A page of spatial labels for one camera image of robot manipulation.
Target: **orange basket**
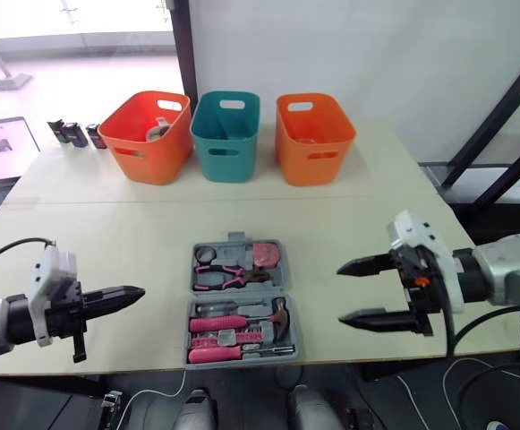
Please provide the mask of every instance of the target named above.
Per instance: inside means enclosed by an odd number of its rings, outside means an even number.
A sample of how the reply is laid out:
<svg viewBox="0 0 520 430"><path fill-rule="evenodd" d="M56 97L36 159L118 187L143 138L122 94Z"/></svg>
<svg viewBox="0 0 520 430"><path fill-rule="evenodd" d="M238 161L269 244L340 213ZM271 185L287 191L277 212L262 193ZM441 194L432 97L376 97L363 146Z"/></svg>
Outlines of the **orange basket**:
<svg viewBox="0 0 520 430"><path fill-rule="evenodd" d="M147 142L146 132L164 117L170 128ZM170 184L192 154L190 99L182 94L144 91L130 97L98 128L120 169L131 180Z"/></svg>
<svg viewBox="0 0 520 430"><path fill-rule="evenodd" d="M277 99L277 161L288 184L333 182L355 136L349 118L327 94Z"/></svg>

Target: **hammer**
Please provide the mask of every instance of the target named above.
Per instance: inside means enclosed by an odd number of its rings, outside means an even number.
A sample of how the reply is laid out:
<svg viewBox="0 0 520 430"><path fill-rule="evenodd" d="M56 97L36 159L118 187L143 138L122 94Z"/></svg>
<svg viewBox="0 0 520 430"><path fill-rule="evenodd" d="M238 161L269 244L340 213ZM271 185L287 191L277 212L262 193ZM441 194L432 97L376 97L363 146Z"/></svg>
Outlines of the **hammer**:
<svg viewBox="0 0 520 430"><path fill-rule="evenodd" d="M267 320L276 325L274 342L279 342L289 331L289 313L286 309L286 300L283 297L274 298L272 304L276 311L270 316L247 317L242 315L226 315L214 316L211 318L192 318L190 320L190 333L224 329L240 329L249 323Z"/></svg>

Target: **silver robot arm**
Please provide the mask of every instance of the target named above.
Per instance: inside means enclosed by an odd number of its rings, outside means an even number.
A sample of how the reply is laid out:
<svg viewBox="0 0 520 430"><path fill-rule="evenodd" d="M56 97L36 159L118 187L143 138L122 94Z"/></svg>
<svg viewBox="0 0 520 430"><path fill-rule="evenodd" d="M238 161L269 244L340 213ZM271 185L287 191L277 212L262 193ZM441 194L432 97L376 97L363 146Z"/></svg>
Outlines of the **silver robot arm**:
<svg viewBox="0 0 520 430"><path fill-rule="evenodd" d="M0 355L14 345L53 337L72 337L75 363L86 359L87 320L117 312L144 295L142 288L121 286L82 293L73 254L45 248L31 275L29 296L0 299Z"/></svg>
<svg viewBox="0 0 520 430"><path fill-rule="evenodd" d="M352 260L341 275L370 276L396 269L408 311L362 309L339 318L371 331L414 331L432 335L427 314L447 307L454 314L465 303L488 300L493 305L520 306L520 235L451 252L429 223L404 211L388 226L387 254Z"/></svg>

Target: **basket handle hole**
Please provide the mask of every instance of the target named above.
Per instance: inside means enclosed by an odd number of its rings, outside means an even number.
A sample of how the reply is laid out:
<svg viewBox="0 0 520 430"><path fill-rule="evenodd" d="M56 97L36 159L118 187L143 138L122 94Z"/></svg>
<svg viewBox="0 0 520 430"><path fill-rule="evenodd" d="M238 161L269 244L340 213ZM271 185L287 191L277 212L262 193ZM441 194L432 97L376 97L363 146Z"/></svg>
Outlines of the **basket handle hole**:
<svg viewBox="0 0 520 430"><path fill-rule="evenodd" d="M220 107L223 109L243 109L245 103L242 100L220 100Z"/></svg>
<svg viewBox="0 0 520 430"><path fill-rule="evenodd" d="M144 157L144 154L139 150L128 150L126 148L115 148L115 152L121 155L130 155L132 157Z"/></svg>
<svg viewBox="0 0 520 430"><path fill-rule="evenodd" d="M315 152L313 154L310 154L307 156L307 159L334 159L337 155L339 155L338 152Z"/></svg>
<svg viewBox="0 0 520 430"><path fill-rule="evenodd" d="M301 112L304 110L312 110L313 103L310 101L297 101L295 103L290 103L287 105L287 110L290 112Z"/></svg>
<svg viewBox="0 0 520 430"><path fill-rule="evenodd" d="M178 103L177 101L172 100L159 100L156 102L159 108L165 109L165 110L175 110L177 112L180 112L182 110L182 105Z"/></svg>
<svg viewBox="0 0 520 430"><path fill-rule="evenodd" d="M221 150L215 148L208 150L209 155L219 155L222 157L236 157L238 153L239 152L237 150Z"/></svg>

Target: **pink pliers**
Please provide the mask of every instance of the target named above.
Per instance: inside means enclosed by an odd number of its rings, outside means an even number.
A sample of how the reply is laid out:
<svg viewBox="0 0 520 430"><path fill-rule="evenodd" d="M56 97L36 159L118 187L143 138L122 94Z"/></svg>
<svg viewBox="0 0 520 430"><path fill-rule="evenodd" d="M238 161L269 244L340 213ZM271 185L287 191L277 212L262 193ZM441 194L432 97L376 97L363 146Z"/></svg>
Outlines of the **pink pliers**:
<svg viewBox="0 0 520 430"><path fill-rule="evenodd" d="M210 266L198 266L196 267L196 273L211 273L211 272L220 272L227 273L229 275L233 275L234 277L230 280L227 280L223 284L217 285L194 285L194 289L198 291L211 291L211 290L222 290L226 288L243 288L248 282L264 282L269 280L269 273L264 271L263 269L253 268L250 271L247 271L243 267L240 266L220 266L220 265L210 265Z"/></svg>

